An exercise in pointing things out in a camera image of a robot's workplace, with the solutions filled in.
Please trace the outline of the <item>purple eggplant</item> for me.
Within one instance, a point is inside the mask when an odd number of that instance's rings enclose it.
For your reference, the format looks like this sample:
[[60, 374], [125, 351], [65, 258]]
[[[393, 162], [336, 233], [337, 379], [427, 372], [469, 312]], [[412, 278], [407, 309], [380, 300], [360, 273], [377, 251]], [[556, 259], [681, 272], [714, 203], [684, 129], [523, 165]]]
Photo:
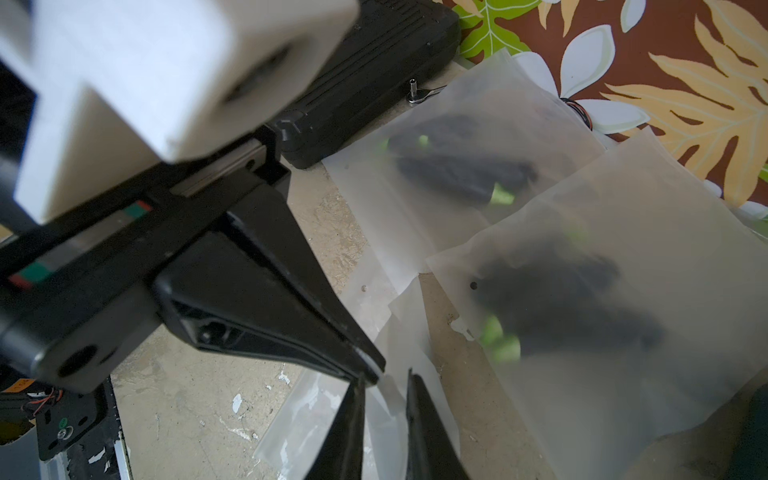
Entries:
[[382, 148], [411, 184], [473, 207], [510, 206], [539, 179], [533, 162], [472, 146], [481, 124], [447, 115], [389, 135]]
[[610, 296], [616, 262], [582, 253], [563, 235], [484, 264], [469, 282], [483, 311], [479, 341], [494, 362], [562, 352], [648, 351], [664, 338], [649, 313]]

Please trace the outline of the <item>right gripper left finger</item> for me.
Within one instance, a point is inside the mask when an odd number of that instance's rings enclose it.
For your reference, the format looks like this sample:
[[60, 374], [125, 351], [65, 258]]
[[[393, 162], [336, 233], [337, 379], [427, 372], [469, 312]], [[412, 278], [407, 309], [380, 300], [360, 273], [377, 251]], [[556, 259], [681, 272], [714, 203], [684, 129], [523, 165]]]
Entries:
[[352, 382], [306, 480], [362, 478], [365, 400], [363, 382]]

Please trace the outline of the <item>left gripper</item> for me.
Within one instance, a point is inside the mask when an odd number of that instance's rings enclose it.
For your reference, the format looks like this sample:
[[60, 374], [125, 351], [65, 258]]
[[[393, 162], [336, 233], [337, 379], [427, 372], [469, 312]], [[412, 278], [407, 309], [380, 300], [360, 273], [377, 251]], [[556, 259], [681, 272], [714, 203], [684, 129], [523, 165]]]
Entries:
[[[4, 242], [2, 366], [92, 391], [156, 328], [154, 281], [165, 325], [199, 351], [377, 383], [386, 360], [274, 189], [285, 192], [290, 177], [280, 153], [280, 136], [263, 126], [212, 157], [155, 165]], [[278, 274], [206, 233], [227, 212]]]

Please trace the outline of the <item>clear zip-top bag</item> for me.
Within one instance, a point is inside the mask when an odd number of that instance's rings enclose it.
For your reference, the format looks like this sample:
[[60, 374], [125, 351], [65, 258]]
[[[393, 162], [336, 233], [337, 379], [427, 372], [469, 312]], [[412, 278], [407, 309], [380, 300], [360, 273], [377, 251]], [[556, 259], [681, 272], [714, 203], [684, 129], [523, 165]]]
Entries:
[[427, 259], [468, 241], [598, 158], [604, 147], [537, 79], [536, 54], [500, 52], [437, 96], [326, 158], [397, 291]]
[[767, 364], [767, 244], [650, 132], [429, 268], [560, 479], [617, 479]]
[[256, 448], [256, 459], [270, 466], [279, 479], [304, 478], [322, 447], [331, 444], [331, 428], [340, 423], [343, 407], [358, 404], [361, 435], [352, 444], [361, 451], [359, 478], [405, 478], [410, 374], [423, 380], [447, 439], [459, 454], [460, 430], [433, 363], [419, 279], [392, 284], [375, 254], [367, 250], [340, 300], [384, 355], [381, 380], [360, 389], [312, 370], [303, 373]]

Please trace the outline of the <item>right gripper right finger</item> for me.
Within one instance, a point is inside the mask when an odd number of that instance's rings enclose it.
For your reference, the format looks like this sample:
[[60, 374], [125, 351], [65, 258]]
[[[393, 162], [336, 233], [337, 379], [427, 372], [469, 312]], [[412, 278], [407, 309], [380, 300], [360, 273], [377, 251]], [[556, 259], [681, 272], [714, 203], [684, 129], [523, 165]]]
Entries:
[[406, 478], [408, 480], [469, 480], [424, 380], [412, 370], [408, 372], [406, 420], [408, 426]]

